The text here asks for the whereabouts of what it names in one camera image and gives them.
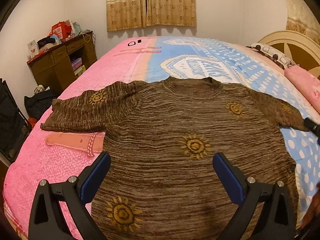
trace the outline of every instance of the wooden dresser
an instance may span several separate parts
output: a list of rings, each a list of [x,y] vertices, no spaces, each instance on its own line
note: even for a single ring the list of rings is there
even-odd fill
[[[69,41],[50,48],[47,52],[27,62],[38,85],[50,87],[60,95],[77,76],[72,69],[71,60],[82,58],[88,69],[97,61],[92,32],[78,35]]]

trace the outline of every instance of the cream headboard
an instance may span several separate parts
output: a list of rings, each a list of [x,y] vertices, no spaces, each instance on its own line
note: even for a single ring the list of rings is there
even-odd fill
[[[309,37],[295,31],[271,33],[259,43],[272,46],[308,70],[317,78],[320,76],[320,46]]]

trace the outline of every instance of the red bag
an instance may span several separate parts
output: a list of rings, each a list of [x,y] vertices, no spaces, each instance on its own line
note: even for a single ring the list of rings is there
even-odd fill
[[[72,27],[66,25],[65,22],[58,22],[52,26],[52,32],[56,34],[60,40],[67,38],[71,34],[71,31]]]

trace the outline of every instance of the yellow sun motif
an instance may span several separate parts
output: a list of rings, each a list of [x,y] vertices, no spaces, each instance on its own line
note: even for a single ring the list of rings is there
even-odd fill
[[[99,90],[97,92],[95,92],[89,99],[89,103],[91,105],[94,105],[95,103],[101,102],[103,99],[107,98],[107,93]]]
[[[292,114],[289,106],[285,105],[284,103],[281,103],[281,106],[287,114]]]
[[[189,156],[190,159],[203,159],[211,151],[209,141],[196,134],[184,136],[179,143],[182,144],[181,149],[184,149],[184,154]]]
[[[142,210],[136,209],[135,204],[129,204],[127,198],[123,201],[120,196],[118,199],[113,198],[114,203],[107,202],[107,210],[111,212],[108,214],[109,218],[113,218],[111,225],[118,227],[118,229],[133,232],[133,228],[141,228],[138,224],[142,219],[137,218],[136,215],[141,214]]]
[[[228,103],[228,109],[239,116],[241,116],[243,113],[242,106],[240,106],[238,103]]]

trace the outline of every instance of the sweater collar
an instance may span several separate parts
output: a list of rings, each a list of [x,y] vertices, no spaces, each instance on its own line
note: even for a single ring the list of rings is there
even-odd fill
[[[211,77],[178,79],[170,76],[162,83],[172,94],[194,99],[214,99],[223,90],[223,84]]]

